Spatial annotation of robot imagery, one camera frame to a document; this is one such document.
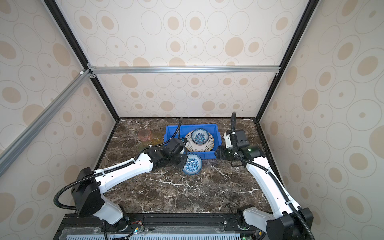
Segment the dotted yellow rim plate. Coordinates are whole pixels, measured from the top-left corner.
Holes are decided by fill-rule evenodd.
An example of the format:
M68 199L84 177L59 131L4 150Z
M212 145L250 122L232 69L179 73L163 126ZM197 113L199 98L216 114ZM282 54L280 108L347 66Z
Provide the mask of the dotted yellow rim plate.
M186 148L189 152L210 152L215 146L213 136L209 133L208 141L205 144L198 145L192 141L192 131L185 138L187 139Z

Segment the yellow transparent cup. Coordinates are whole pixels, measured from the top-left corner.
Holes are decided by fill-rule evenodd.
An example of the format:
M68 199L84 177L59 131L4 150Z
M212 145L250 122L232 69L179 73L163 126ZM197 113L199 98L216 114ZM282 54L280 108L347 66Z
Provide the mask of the yellow transparent cup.
M164 142L164 134L161 132L152 132L150 139L152 146L159 145Z

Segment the blue floral ceramic bowl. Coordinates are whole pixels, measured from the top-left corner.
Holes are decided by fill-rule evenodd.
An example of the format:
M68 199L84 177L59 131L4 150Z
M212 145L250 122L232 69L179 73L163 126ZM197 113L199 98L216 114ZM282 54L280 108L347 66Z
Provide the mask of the blue floral ceramic bowl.
M209 140L209 132L203 128L198 128L192 131L191 139L197 145L206 144Z

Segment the pink transparent cup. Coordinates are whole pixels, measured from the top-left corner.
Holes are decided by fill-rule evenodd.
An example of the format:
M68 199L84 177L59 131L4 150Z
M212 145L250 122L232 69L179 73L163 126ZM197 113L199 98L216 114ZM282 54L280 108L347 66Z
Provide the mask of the pink transparent cup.
M152 131L150 129L141 129L138 131L138 137L142 142L150 142L152 140Z

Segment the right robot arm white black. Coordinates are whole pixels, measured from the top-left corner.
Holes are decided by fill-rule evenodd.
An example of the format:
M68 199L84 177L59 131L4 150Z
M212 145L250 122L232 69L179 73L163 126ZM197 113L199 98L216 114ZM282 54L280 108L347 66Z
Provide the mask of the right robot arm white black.
M288 193L262 149L250 145L245 131L236 129L236 113L232 113L231 128L224 133L224 139L225 145L215 152L217 159L241 162L259 184L272 210L269 214L252 206L239 208L238 227L243 231L254 227L271 240L313 240L313 213Z

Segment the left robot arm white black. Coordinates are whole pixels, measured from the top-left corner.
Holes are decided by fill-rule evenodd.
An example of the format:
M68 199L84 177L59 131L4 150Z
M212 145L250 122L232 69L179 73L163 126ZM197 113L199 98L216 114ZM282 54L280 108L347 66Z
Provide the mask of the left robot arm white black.
M174 165L183 169L187 163L187 149L180 139L181 125L172 137L162 144L141 150L134 158L109 168L92 171L83 169L73 183L59 190L54 197L56 207L74 210L79 217L97 217L110 225L125 224L127 215L118 204L104 194L114 186L135 176Z

